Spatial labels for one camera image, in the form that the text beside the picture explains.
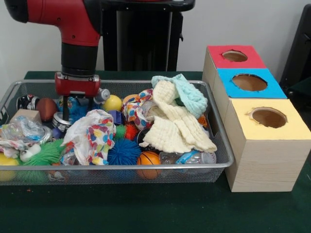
round hole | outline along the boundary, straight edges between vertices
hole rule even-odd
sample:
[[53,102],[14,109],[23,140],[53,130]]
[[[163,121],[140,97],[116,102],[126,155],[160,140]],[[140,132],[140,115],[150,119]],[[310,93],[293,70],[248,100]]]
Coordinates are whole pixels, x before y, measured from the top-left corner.
[[273,108],[255,109],[252,113],[252,117],[259,124],[272,128],[280,128],[287,122],[286,116]]
[[245,62],[248,59],[244,53],[235,50],[224,52],[223,57],[232,62]]
[[268,86],[265,80],[253,74],[239,74],[234,76],[232,81],[236,86],[245,91],[262,91]]

plastic container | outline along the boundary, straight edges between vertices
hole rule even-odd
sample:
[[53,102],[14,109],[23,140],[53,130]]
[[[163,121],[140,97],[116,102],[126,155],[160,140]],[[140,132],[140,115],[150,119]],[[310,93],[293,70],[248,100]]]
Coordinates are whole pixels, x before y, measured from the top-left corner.
[[[151,165],[151,166],[0,166],[0,175],[14,174],[11,179],[0,180],[0,185],[54,185],[54,184],[105,184],[105,183],[200,183],[215,182],[225,167],[234,161],[232,148],[221,122],[210,87],[203,81],[190,81],[208,98],[205,112],[210,126],[210,138],[216,144],[216,164]],[[151,88],[150,81],[102,81],[101,88],[125,98]],[[16,113],[16,101],[20,96],[34,94],[40,98],[58,99],[54,80],[23,80],[13,83],[0,102],[0,124],[9,122]],[[159,174],[153,180],[138,175],[140,170],[151,169]],[[200,172],[183,172],[199,169]],[[63,179],[51,179],[58,171]]]

red box top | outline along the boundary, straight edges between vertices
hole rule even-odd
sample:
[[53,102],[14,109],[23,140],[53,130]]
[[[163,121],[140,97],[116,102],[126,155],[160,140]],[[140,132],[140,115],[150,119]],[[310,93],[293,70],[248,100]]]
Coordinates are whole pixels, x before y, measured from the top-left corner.
[[216,68],[267,68],[253,46],[208,46],[208,50]]

brown football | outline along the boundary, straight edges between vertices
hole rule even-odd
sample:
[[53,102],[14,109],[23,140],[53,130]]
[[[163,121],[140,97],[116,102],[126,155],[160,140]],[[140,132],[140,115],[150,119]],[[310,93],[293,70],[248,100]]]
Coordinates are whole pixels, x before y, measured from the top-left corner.
[[50,98],[42,98],[36,105],[36,110],[39,111],[42,121],[50,121],[54,113],[57,112],[56,103]]

wooden box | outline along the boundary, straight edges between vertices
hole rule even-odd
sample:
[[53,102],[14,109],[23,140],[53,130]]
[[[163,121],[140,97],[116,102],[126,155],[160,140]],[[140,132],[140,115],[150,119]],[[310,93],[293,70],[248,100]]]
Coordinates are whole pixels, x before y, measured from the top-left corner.
[[290,100],[231,99],[225,128],[235,162],[232,192],[291,191],[311,149],[311,132]]
[[268,69],[217,69],[213,95],[222,121],[229,98],[286,99]]
[[286,99],[252,46],[208,46],[202,79],[213,92],[223,122],[229,98]]
[[209,84],[212,91],[219,68],[265,69],[266,66],[252,46],[208,46],[202,80]]
[[32,119],[34,121],[41,123],[40,113],[39,111],[36,111],[36,110],[19,109],[17,113],[15,113],[15,115],[12,117],[11,121],[19,116],[25,116],[25,117],[28,117],[29,119]]

